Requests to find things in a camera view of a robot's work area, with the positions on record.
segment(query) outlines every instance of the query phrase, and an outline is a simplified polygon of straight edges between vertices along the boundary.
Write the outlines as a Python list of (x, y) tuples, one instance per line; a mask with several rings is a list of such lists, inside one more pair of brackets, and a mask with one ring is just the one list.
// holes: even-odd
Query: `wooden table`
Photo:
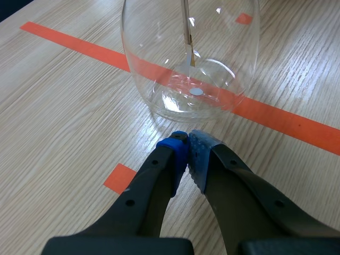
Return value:
[[(340, 230), (340, 157), (226, 112), (178, 124), (154, 116), (129, 72), (42, 39), (28, 21), (123, 53), (122, 0), (35, 0), (0, 23), (0, 254), (39, 254), (78, 232), (118, 197), (103, 186), (117, 163), (138, 170), (160, 139), (202, 129), (320, 221)], [(340, 2), (261, 0), (261, 35), (248, 96), (340, 127)], [(225, 254), (205, 197), (186, 173), (162, 236), (196, 254)]]

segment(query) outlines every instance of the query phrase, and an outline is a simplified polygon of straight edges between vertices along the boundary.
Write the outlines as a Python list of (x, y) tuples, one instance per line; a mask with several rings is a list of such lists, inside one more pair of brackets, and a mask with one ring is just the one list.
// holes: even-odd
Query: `transparent glass container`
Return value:
[(130, 71), (157, 114), (178, 122), (217, 118), (251, 86), (258, 0), (125, 0), (121, 21)]

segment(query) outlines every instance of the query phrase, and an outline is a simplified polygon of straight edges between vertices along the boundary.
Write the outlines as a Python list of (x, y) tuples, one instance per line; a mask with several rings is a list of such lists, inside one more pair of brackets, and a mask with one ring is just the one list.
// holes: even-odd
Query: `metal stick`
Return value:
[(193, 54), (192, 38), (190, 32), (189, 23), (189, 3), (188, 0), (181, 0), (182, 5), (182, 18), (183, 18), (183, 29), (184, 29), (184, 41), (187, 58), (190, 60), (190, 65), (195, 66), (195, 59)]

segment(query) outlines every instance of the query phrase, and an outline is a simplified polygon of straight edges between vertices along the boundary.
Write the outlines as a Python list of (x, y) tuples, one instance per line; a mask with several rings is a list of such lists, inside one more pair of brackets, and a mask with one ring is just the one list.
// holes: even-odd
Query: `clear glass vase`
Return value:
[(258, 0), (125, 0), (121, 20), (130, 71), (157, 114), (178, 122), (216, 118), (251, 86)]

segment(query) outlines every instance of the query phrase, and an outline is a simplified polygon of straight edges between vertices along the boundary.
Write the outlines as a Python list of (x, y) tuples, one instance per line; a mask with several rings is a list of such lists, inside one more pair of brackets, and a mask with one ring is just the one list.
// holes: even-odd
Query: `screw hole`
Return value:
[(280, 207), (280, 208), (285, 207), (285, 204), (284, 204), (282, 201), (280, 201), (280, 200), (276, 200), (276, 201), (274, 202), (274, 204), (275, 204), (277, 207)]
[(134, 206), (134, 200), (127, 200), (127, 201), (125, 202), (125, 204), (126, 204), (127, 206)]

